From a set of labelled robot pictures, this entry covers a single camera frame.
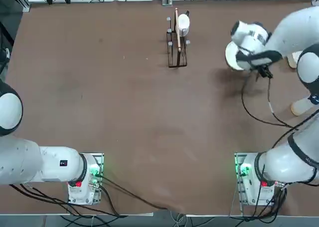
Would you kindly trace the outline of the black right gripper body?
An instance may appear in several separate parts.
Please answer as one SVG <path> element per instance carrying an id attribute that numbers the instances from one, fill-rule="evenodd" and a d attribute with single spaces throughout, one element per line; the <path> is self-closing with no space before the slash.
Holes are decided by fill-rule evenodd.
<path id="1" fill-rule="evenodd" d="M 261 65 L 257 67 L 258 76 L 263 78 L 273 78 L 271 71 L 269 70 L 269 65 Z"/>

